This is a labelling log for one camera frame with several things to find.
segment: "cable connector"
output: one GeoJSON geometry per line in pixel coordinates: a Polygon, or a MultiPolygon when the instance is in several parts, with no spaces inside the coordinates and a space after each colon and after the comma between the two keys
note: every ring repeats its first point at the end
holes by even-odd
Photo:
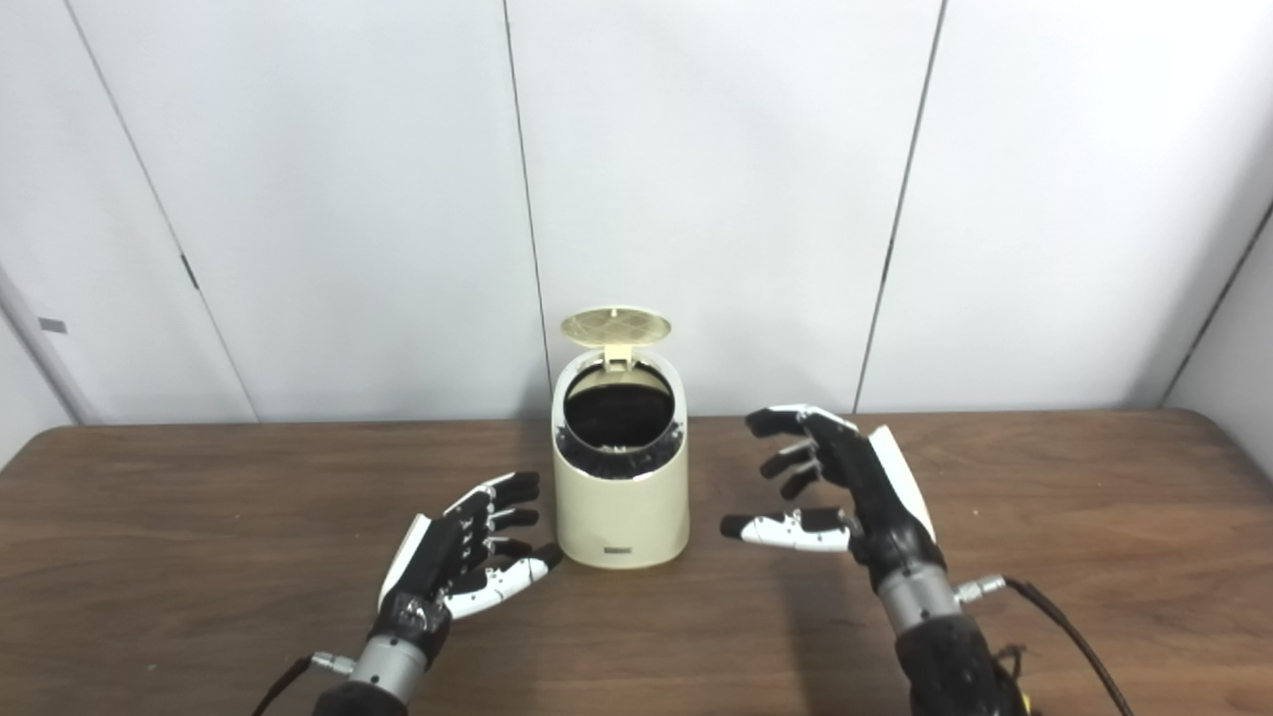
{"type": "Polygon", "coordinates": [[[960,604],[976,601],[978,599],[981,599],[990,592],[999,591],[1006,586],[1008,586],[1008,582],[1003,578],[1003,575],[988,575],[955,587],[955,601],[960,604]]]}
{"type": "Polygon", "coordinates": [[[327,654],[326,651],[316,651],[313,656],[309,657],[309,661],[314,666],[322,666],[323,669],[340,674],[341,677],[353,674],[354,666],[358,665],[358,661],[354,661],[348,656],[327,654]]]}

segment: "wooden table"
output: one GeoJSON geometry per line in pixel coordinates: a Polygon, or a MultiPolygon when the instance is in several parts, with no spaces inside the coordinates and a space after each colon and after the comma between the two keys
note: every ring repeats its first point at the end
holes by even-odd
{"type": "MultiPolygon", "coordinates": [[[[880,418],[859,417],[872,427],[880,418]]],[[[1183,412],[889,417],[959,581],[1030,578],[1142,715],[1273,713],[1269,483],[1183,412]]],[[[718,536],[779,507],[775,442],[694,420],[694,534],[638,572],[563,564],[460,623],[428,715],[908,713],[892,636],[848,557],[718,536]]],[[[356,655],[416,511],[510,469],[551,473],[541,422],[62,428],[0,473],[0,713],[247,715],[292,660],[356,655]]],[[[547,539],[551,482],[541,507],[547,539]]],[[[805,503],[848,502],[816,485],[805,503]]],[[[1001,592],[1049,716],[1113,713],[1066,637],[1001,592]]],[[[270,713],[309,713],[312,671],[270,713]]]]}

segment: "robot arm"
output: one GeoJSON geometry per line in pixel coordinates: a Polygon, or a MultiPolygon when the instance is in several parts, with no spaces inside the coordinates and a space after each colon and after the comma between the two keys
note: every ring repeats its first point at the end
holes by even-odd
{"type": "Polygon", "coordinates": [[[381,585],[363,654],[356,661],[313,657],[348,677],[322,693],[316,716],[405,716],[453,619],[500,604],[561,562],[556,544],[533,549],[495,534],[538,521],[533,510],[516,507],[538,497],[538,480],[536,473],[508,474],[477,485],[435,520],[415,516],[381,585]],[[491,557],[513,561],[480,568],[491,557]]]}
{"type": "Polygon", "coordinates": [[[768,479],[791,471],[779,490],[784,498],[826,480],[849,490],[854,515],[834,508],[731,515],[721,522],[722,534],[754,544],[852,553],[868,569],[896,633],[915,716],[1025,716],[1029,710],[1016,682],[990,655],[947,581],[928,507],[892,433],[880,428],[863,436],[853,423],[811,405],[759,410],[747,415],[747,427],[756,437],[806,437],[761,465],[768,479]]]}

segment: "white wall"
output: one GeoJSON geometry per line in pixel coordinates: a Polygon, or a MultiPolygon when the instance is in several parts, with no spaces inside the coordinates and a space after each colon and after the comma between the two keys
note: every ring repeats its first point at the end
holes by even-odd
{"type": "Polygon", "coordinates": [[[1216,420],[1273,475],[1273,222],[1185,364],[1167,405],[1216,420]]]}
{"type": "Polygon", "coordinates": [[[952,0],[858,409],[1157,405],[1273,197],[1270,37],[952,0]]]}
{"type": "Polygon", "coordinates": [[[0,299],[76,412],[251,420],[61,3],[0,4],[0,299]],[[37,317],[66,333],[41,333],[37,317]]]}
{"type": "Polygon", "coordinates": [[[542,415],[611,302],[695,414],[1153,405],[1273,197],[1258,0],[950,0],[896,231],[939,0],[70,8],[0,301],[87,422],[542,415]]]}
{"type": "Polygon", "coordinates": [[[262,419],[547,409],[499,0],[74,0],[262,419]]]}
{"type": "Polygon", "coordinates": [[[554,375],[635,303],[695,414],[852,409],[938,8],[512,0],[554,375]]]}
{"type": "Polygon", "coordinates": [[[70,423],[4,315],[0,315],[0,468],[37,433],[70,423]]]}

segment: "trash can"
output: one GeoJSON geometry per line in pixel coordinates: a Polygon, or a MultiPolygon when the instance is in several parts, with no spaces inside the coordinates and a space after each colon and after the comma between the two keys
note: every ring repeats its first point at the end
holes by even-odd
{"type": "Polygon", "coordinates": [[[558,541],[582,564],[661,564],[690,539],[685,391],[672,364],[645,349],[671,330],[662,316],[626,306],[561,322],[589,349],[552,394],[558,541]]]}

